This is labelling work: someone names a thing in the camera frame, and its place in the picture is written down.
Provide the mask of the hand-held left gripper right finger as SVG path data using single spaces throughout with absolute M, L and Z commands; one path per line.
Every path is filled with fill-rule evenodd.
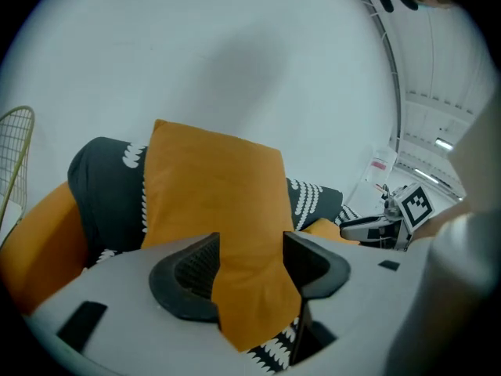
M 392 251 L 285 232 L 283 262 L 301 296 L 290 365 L 386 366 L 430 244 Z

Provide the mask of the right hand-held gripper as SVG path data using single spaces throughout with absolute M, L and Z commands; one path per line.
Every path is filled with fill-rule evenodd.
M 361 245 L 394 245 L 395 250 L 405 251 L 415 231 L 434 214 L 434 207 L 423 186 L 412 183 L 390 193 L 384 214 L 342 222 L 341 237 Z

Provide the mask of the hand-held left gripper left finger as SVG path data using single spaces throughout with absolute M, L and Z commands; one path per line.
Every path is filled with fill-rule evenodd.
M 261 375 L 216 324 L 172 316 L 153 297 L 151 269 L 202 237 L 122 253 L 94 265 L 46 299 L 25 320 L 56 361 L 77 375 Z M 81 352 L 57 335 L 85 301 L 107 309 Z

